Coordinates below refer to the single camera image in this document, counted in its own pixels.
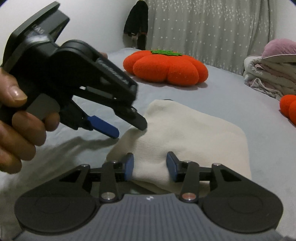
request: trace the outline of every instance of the black jacket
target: black jacket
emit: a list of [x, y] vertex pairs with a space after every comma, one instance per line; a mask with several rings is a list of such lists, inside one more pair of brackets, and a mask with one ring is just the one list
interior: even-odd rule
[[137, 1], [130, 11], [123, 32], [125, 34], [137, 35], [139, 32], [148, 32], [148, 6], [143, 0]]

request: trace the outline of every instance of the star pattern curtain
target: star pattern curtain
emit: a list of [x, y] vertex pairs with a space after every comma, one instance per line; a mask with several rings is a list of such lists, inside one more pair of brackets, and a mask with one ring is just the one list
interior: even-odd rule
[[148, 0], [147, 49], [178, 51], [237, 74], [274, 37], [275, 0]]

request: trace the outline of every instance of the logo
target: logo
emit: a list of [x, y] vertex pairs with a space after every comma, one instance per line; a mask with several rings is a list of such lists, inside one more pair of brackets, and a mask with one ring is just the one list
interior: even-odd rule
[[153, 200], [153, 199], [154, 199], [154, 197], [152, 197], [152, 196], [149, 196], [149, 197], [146, 197], [146, 199], [147, 199], [148, 201], [151, 201], [151, 200]]
[[34, 24], [32, 26], [32, 28], [39, 34], [43, 34], [44, 33], [44, 29], [42, 29], [41, 27], [39, 27], [37, 24]]

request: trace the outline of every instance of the blue finger pad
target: blue finger pad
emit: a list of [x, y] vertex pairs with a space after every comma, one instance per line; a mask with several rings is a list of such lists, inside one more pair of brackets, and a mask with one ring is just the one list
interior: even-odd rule
[[102, 134], [113, 139], [119, 137], [119, 130], [115, 126], [110, 125], [95, 115], [89, 116], [87, 119], [90, 121], [91, 125], [96, 131], [101, 132]]
[[130, 181], [132, 179], [133, 176], [133, 162], [134, 162], [134, 158], [133, 155], [129, 156], [129, 159], [126, 162], [125, 165], [125, 181]]
[[177, 166], [169, 153], [167, 154], [166, 163], [170, 177], [175, 182], [177, 180]]

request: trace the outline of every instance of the bed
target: bed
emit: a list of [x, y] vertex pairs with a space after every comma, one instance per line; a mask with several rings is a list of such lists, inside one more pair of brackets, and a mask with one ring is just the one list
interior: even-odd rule
[[[123, 69], [132, 48], [108, 53], [109, 59]], [[252, 180], [281, 199], [284, 214], [278, 231], [296, 238], [296, 128], [279, 112], [279, 101], [244, 84], [242, 76], [207, 66], [205, 83], [189, 88], [151, 84], [137, 80], [139, 92], [134, 107], [140, 114], [155, 99], [172, 99], [200, 112], [227, 120], [240, 127], [248, 140]], [[75, 102], [89, 115], [97, 115], [116, 126], [123, 135], [130, 125], [105, 106], [75, 97]], [[71, 130], [60, 125], [49, 133], [44, 146], [38, 148], [31, 162], [17, 175], [0, 173], [0, 212], [9, 216], [19, 195], [60, 175], [77, 165], [88, 163], [100, 167], [116, 140], [95, 131]], [[5, 235], [20, 231], [11, 216]]]

